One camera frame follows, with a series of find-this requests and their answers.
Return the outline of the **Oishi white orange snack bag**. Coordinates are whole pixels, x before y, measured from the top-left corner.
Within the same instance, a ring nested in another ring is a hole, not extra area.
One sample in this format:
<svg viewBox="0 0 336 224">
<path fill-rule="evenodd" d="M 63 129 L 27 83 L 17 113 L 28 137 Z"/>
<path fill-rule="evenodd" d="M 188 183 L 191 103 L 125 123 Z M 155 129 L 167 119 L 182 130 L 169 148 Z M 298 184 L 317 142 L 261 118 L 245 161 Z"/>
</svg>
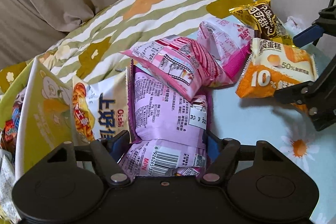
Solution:
<svg viewBox="0 0 336 224">
<path fill-rule="evenodd" d="M 95 84 L 72 78 L 72 106 L 77 133 L 86 142 L 111 139 L 129 129 L 128 71 Z"/>
</svg>

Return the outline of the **white pink snack bag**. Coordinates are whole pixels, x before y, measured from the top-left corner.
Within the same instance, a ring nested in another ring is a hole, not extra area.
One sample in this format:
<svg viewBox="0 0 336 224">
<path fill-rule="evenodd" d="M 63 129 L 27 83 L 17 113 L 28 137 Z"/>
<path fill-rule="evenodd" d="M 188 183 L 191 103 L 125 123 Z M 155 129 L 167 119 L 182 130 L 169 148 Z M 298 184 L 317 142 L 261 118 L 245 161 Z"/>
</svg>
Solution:
<svg viewBox="0 0 336 224">
<path fill-rule="evenodd" d="M 239 78 L 250 54 L 250 44 L 255 31 L 242 23 L 209 18 L 200 23 L 197 42 L 219 61 L 232 83 Z"/>
</svg>

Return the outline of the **orange egg cake bag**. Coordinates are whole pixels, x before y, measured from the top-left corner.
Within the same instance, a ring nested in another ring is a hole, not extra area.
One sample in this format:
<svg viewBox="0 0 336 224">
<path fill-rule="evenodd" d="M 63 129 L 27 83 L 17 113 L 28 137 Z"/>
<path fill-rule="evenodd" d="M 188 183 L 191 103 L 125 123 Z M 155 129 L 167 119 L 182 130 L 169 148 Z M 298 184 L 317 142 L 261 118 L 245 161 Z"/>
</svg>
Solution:
<svg viewBox="0 0 336 224">
<path fill-rule="evenodd" d="M 236 94 L 240 98 L 272 97 L 279 89 L 315 81 L 317 77 L 314 57 L 307 51 L 254 38 Z"/>
</svg>

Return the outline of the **pink film-strip snack bag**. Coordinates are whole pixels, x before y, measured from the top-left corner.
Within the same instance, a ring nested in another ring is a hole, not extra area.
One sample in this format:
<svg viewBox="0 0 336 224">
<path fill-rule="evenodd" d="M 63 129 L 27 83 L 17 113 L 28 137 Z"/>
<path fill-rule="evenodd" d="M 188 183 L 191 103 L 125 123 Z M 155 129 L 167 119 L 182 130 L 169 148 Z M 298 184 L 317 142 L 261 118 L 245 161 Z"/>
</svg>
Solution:
<svg viewBox="0 0 336 224">
<path fill-rule="evenodd" d="M 135 43 L 122 54 L 140 63 L 156 79 L 191 102 L 202 87 L 233 84 L 209 51 L 196 40 L 177 35 Z"/>
</svg>

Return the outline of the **light blue daisy tablecloth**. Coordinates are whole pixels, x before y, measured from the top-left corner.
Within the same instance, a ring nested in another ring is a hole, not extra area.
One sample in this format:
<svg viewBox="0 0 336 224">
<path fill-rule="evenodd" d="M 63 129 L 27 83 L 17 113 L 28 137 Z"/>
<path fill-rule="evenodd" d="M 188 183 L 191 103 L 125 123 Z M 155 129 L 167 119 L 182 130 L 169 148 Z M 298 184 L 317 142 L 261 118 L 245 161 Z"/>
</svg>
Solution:
<svg viewBox="0 0 336 224">
<path fill-rule="evenodd" d="M 319 200 L 313 223 L 335 223 L 335 126 L 317 132 L 307 114 L 274 98 L 243 98 L 236 87 L 213 91 L 211 131 L 253 145 L 266 140 L 311 177 Z"/>
</svg>

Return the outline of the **purple snack bag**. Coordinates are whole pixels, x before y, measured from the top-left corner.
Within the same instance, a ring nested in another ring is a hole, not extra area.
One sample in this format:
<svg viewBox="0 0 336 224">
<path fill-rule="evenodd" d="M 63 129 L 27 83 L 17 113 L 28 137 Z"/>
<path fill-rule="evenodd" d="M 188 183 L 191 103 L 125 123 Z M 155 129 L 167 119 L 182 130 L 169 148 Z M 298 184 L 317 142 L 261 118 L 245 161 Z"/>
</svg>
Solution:
<svg viewBox="0 0 336 224">
<path fill-rule="evenodd" d="M 206 167 L 209 93 L 191 102 L 141 68 L 129 67 L 132 145 L 119 165 L 130 177 L 198 176 Z"/>
</svg>

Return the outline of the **red chip bag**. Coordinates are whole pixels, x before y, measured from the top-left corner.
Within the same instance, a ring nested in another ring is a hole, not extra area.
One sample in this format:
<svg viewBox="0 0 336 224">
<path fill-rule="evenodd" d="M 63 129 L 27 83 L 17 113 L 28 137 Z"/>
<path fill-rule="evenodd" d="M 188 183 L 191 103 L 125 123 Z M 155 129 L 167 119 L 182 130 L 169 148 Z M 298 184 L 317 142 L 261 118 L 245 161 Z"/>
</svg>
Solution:
<svg viewBox="0 0 336 224">
<path fill-rule="evenodd" d="M 10 152 L 12 155 L 15 155 L 18 127 L 25 94 L 26 88 L 17 94 L 14 100 L 11 118 L 6 121 L 5 128 L 1 132 L 1 149 Z"/>
</svg>

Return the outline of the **gold cocoa pillows snack bag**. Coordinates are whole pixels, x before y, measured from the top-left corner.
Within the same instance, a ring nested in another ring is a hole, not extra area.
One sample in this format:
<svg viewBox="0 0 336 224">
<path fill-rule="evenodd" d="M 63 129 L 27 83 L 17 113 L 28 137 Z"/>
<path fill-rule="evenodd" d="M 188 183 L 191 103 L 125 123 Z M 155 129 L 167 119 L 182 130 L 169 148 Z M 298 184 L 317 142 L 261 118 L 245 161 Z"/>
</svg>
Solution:
<svg viewBox="0 0 336 224">
<path fill-rule="evenodd" d="M 294 47 L 282 21 L 272 11 L 271 0 L 258 0 L 229 9 L 238 20 L 259 31 L 261 38 Z"/>
</svg>

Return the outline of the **floral striped green duvet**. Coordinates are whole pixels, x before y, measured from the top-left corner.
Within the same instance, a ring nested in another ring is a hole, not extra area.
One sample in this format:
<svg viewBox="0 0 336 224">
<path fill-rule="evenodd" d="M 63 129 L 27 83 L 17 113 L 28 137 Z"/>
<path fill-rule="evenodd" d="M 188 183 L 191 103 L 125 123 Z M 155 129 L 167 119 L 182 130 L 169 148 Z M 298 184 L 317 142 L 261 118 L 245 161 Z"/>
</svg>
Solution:
<svg viewBox="0 0 336 224">
<path fill-rule="evenodd" d="M 209 17 L 227 17 L 230 8 L 251 0 L 119 0 L 70 32 L 38 60 L 58 79 L 88 84 L 119 75 L 133 44 L 169 35 L 187 36 Z"/>
</svg>

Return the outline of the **green cardboard snack box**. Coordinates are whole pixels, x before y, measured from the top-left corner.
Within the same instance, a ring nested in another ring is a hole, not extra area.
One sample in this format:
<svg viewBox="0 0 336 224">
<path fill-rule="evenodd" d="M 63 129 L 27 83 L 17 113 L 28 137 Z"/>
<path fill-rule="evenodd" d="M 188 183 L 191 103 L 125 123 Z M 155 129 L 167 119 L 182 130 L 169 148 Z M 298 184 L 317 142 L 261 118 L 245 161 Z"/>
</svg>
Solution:
<svg viewBox="0 0 336 224">
<path fill-rule="evenodd" d="M 1 126 L 13 114 L 16 96 L 24 91 L 15 147 L 15 178 L 65 141 L 75 142 L 72 90 L 38 59 L 22 70 L 1 96 Z"/>
</svg>

